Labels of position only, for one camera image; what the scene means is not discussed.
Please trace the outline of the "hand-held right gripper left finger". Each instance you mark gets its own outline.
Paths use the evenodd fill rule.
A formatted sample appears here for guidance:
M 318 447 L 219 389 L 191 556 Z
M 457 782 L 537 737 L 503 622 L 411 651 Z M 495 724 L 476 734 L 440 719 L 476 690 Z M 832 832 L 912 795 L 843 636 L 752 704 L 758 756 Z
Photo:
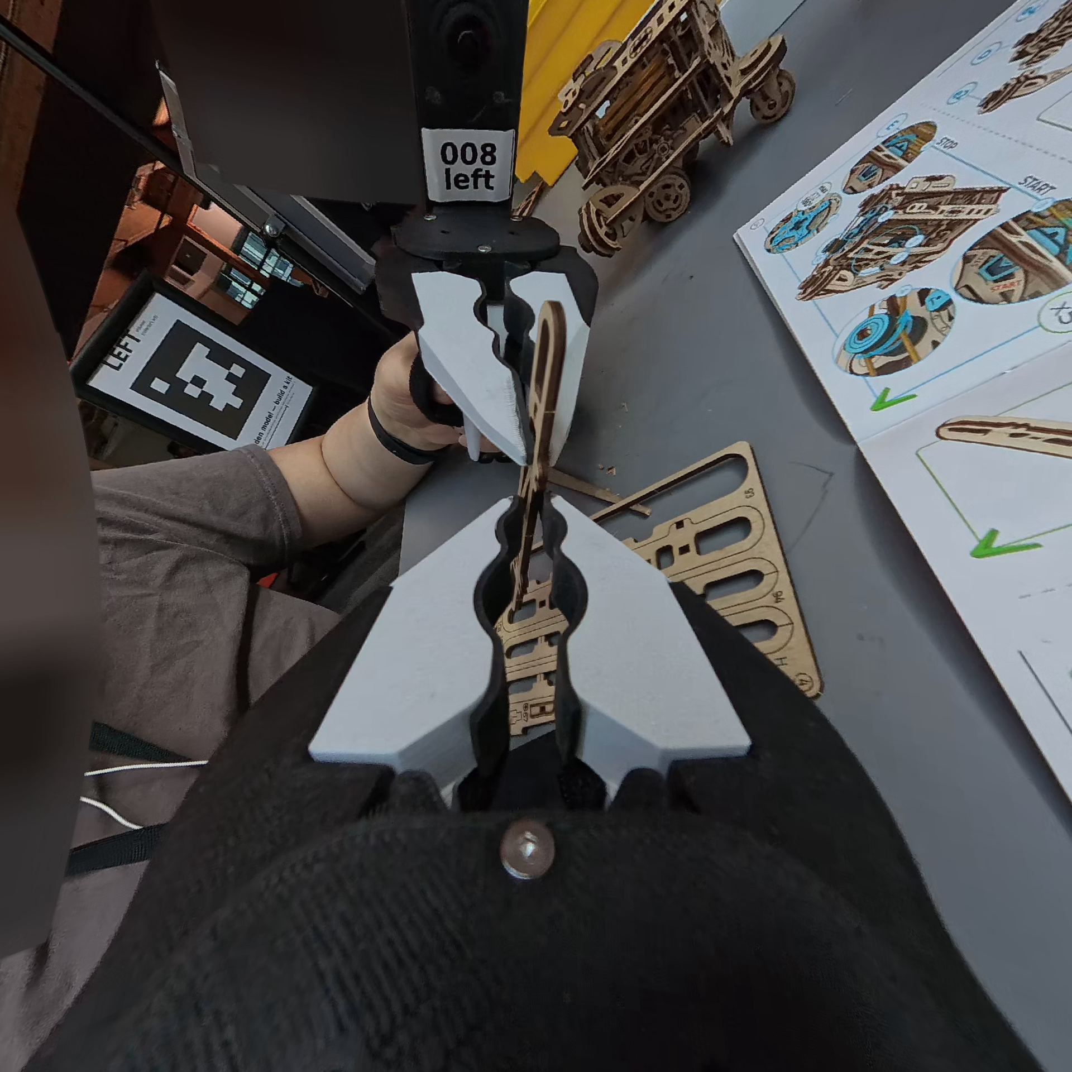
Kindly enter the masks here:
M 509 749 L 495 630 L 513 600 L 521 498 L 503 498 L 394 580 L 309 746 L 319 762 L 425 771 L 491 806 Z

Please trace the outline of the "dark flat panel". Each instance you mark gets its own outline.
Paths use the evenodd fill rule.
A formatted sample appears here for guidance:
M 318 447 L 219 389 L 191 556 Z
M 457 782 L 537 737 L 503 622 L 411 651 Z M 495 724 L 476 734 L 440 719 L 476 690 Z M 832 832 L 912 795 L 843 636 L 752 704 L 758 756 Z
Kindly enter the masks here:
M 198 165 L 286 194 L 422 200 L 402 2 L 152 8 Z

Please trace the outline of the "grey metal rail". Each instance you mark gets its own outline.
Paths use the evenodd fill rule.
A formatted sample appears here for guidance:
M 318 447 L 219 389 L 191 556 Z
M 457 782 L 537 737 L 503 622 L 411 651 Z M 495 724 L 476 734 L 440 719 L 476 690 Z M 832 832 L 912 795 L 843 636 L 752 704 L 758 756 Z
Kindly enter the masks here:
M 260 233 L 286 250 L 284 256 L 288 260 L 296 262 L 302 255 L 357 294 L 374 282 L 376 260 L 372 254 L 309 198 L 264 189 L 239 189 L 265 215 Z

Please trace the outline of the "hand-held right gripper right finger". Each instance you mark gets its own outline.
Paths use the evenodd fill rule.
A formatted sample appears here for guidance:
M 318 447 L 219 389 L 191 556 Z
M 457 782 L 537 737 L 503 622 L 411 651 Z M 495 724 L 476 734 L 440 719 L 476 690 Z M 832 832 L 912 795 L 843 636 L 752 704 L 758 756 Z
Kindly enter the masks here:
M 554 496 L 544 503 L 556 649 L 562 772 L 602 800 L 636 769 L 740 757 L 750 738 L 671 585 L 644 559 Z

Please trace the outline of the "black framed marker sign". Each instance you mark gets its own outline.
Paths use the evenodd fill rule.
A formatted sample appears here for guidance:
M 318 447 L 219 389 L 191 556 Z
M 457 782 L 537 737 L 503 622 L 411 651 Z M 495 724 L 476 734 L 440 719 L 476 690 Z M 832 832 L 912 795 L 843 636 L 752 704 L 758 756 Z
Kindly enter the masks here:
M 197 451 L 297 441 L 317 389 L 143 272 L 70 367 L 76 394 Z

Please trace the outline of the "plywood parts sheet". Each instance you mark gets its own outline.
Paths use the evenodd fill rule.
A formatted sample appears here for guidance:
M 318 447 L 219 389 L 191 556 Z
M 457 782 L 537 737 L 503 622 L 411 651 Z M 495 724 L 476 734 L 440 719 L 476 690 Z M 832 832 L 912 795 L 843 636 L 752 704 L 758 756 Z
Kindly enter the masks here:
M 612 496 L 592 520 L 604 523 L 625 511 L 649 515 L 650 498 L 736 463 L 743 473 L 734 488 L 624 545 L 669 581 L 700 595 L 800 691 L 815 699 L 824 683 L 749 444 L 735 443 L 640 491 Z M 513 744 L 554 723 L 557 642 L 565 626 L 552 601 L 550 580 L 531 581 L 521 600 L 496 623 L 510 688 Z

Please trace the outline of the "person's left hand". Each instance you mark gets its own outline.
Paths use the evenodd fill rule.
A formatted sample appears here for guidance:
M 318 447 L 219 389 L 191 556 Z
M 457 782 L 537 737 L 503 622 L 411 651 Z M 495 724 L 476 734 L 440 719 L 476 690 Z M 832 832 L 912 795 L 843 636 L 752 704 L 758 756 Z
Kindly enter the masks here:
M 414 332 L 397 341 L 382 355 L 370 394 L 371 408 L 386 432 L 410 448 L 430 451 L 445 446 L 464 446 L 465 434 L 460 428 L 433 422 L 414 402 L 410 391 L 410 373 L 418 355 Z

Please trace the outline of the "illustrated instruction booklet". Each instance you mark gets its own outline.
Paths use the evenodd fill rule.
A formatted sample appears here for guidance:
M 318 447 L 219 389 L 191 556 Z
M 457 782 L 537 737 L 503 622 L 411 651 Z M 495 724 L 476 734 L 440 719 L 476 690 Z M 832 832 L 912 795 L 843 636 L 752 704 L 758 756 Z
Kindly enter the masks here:
M 1067 795 L 1070 42 L 1013 3 L 735 234 Z

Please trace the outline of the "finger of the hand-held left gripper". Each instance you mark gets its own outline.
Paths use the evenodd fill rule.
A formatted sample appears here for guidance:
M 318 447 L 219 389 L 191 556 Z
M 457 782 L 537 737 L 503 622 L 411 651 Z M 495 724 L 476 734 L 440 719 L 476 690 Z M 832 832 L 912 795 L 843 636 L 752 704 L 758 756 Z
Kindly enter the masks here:
M 559 302 L 566 322 L 565 362 L 559 383 L 551 448 L 563 448 L 570 434 L 589 340 L 589 314 L 582 310 L 567 276 L 516 276 L 507 283 L 504 322 L 508 334 L 532 359 L 537 324 L 546 302 Z
M 498 337 L 477 316 L 481 283 L 450 272 L 411 276 L 422 313 L 418 341 L 425 368 L 464 419 L 520 466 L 528 465 L 521 388 L 498 357 Z

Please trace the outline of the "thin wooden stick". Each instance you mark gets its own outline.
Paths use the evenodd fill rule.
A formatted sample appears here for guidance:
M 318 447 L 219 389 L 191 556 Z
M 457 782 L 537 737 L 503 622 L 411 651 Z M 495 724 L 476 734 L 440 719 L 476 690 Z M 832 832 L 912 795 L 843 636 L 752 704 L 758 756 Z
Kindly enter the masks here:
M 589 498 L 597 500 L 604 504 L 616 504 L 623 500 L 623 497 L 615 492 L 589 483 L 585 480 L 565 474 L 556 468 L 551 468 L 549 471 L 548 481 L 550 485 L 555 486 L 559 489 L 579 492 Z

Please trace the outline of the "slotted wooden model strip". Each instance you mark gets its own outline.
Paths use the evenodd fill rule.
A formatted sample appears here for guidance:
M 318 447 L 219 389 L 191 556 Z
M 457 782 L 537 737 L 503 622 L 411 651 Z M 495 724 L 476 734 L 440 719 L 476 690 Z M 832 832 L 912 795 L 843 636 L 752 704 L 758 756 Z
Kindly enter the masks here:
M 537 322 L 528 384 L 528 425 L 534 436 L 532 461 L 521 472 L 518 493 L 508 516 L 510 569 L 513 577 L 510 612 L 520 609 L 528 589 L 528 561 L 551 468 L 551 441 L 566 345 L 567 322 L 564 307 L 556 300 L 548 300 L 544 302 Z

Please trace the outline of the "person's left forearm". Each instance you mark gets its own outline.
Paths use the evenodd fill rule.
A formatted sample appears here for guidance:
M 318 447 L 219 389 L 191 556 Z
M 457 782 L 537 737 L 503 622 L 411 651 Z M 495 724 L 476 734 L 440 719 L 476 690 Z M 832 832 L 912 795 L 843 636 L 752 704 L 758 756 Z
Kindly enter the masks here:
M 377 440 L 367 405 L 315 438 L 269 451 L 294 498 L 306 544 L 357 533 L 401 502 L 430 463 L 410 464 Z

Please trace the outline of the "assembled wooden model vehicle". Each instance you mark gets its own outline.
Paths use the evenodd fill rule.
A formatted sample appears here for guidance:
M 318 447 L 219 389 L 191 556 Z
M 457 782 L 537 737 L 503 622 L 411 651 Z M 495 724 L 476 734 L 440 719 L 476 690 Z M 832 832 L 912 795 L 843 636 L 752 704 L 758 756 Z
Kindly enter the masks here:
M 781 34 L 738 56 L 717 2 L 662 1 L 623 42 L 590 53 L 559 93 L 549 133 L 568 137 L 585 188 L 579 245 L 614 255 L 642 218 L 667 224 L 690 207 L 686 169 L 710 136 L 733 143 L 743 99 L 763 125 L 789 111 L 796 81 Z

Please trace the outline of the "stacked yellow plastic bins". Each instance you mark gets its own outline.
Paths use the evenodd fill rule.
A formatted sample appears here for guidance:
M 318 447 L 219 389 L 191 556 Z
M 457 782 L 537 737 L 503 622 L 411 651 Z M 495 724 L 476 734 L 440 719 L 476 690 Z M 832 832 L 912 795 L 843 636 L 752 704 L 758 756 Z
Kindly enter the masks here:
M 574 143 L 549 126 L 561 109 L 559 91 L 581 60 L 602 41 L 621 41 L 650 1 L 530 1 L 516 179 L 534 175 L 556 183 L 577 154 Z

